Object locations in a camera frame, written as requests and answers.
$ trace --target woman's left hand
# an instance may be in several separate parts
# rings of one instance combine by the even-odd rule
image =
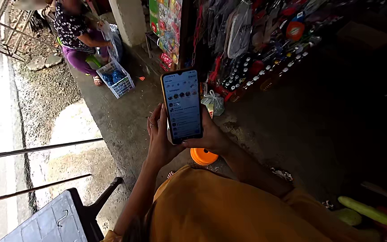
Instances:
[[[160,103],[152,116],[148,117],[147,131],[150,136],[150,145],[145,165],[157,171],[185,149],[182,145],[173,145],[168,140],[165,104]]]

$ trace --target wrist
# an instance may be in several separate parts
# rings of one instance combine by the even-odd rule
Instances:
[[[158,173],[159,170],[162,168],[161,165],[159,165],[159,162],[156,160],[153,160],[152,158],[147,157],[146,160],[143,162],[142,169],[151,172],[151,173]]]

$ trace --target patterned blouse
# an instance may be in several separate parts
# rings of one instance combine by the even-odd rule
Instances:
[[[62,4],[57,2],[55,18],[55,29],[58,31],[58,36],[65,47],[85,52],[95,51],[77,38],[88,32],[84,13],[69,15],[64,11]]]

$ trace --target orange plastic lid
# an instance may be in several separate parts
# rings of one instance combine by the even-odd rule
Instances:
[[[199,165],[209,165],[219,156],[203,148],[191,148],[191,157]]]

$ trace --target cucumber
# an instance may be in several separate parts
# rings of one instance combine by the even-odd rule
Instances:
[[[338,198],[338,201],[344,206],[351,208],[362,215],[365,215],[379,223],[387,225],[387,215],[384,212],[375,209],[374,207],[367,206],[361,202],[358,202],[345,196],[340,196]]]

